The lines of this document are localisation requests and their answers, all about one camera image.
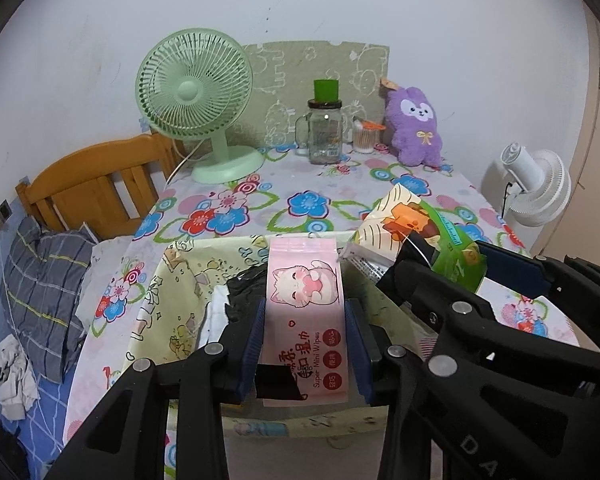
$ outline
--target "mini wipes packet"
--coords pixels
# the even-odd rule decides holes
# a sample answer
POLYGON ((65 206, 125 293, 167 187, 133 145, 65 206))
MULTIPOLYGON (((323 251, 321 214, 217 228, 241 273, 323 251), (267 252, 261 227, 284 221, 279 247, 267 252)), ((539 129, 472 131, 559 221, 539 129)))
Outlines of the mini wipes packet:
POLYGON ((260 363, 290 367, 302 400, 264 399, 264 405, 346 402, 349 373, 336 240, 275 237, 267 272, 260 363))

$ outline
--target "fan stand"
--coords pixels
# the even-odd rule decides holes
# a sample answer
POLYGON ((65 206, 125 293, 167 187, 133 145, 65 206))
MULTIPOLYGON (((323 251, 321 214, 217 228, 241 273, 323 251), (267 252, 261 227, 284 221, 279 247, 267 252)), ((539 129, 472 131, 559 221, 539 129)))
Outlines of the fan stand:
POLYGON ((264 163, 262 154, 250 146, 228 146, 225 130, 211 135, 212 156, 199 160, 191 176, 200 184, 224 184, 239 180, 258 170, 264 163))

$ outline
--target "gray plaid pillow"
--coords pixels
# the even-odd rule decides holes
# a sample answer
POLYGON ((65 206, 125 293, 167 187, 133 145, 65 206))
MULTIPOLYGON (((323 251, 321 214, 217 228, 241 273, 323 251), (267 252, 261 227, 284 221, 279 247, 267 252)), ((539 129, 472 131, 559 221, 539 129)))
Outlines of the gray plaid pillow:
POLYGON ((87 234, 48 232, 29 216, 18 226, 5 262, 0 293, 7 323, 34 370, 55 383, 62 383, 82 346, 74 313, 93 245, 87 234))

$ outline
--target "green jar lid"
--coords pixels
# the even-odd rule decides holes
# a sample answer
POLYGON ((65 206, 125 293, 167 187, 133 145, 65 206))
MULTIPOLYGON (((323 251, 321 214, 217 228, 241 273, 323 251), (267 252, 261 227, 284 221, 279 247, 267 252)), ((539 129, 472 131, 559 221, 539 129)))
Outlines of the green jar lid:
POLYGON ((333 103, 338 100, 337 79, 314 80, 314 101, 317 103, 333 103))

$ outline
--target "wooden bed headboard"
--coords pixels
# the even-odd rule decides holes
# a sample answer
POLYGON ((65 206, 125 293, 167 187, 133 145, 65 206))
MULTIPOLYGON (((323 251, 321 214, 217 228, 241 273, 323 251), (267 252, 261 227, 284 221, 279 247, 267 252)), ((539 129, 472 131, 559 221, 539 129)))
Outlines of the wooden bed headboard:
POLYGON ((29 185, 16 186, 25 211, 54 231, 83 222, 103 239, 132 235, 158 199, 146 165, 158 162, 168 178, 176 167, 171 141, 159 134, 103 142, 71 153, 40 173, 29 185), (120 172, 139 216, 130 218, 113 185, 120 172))

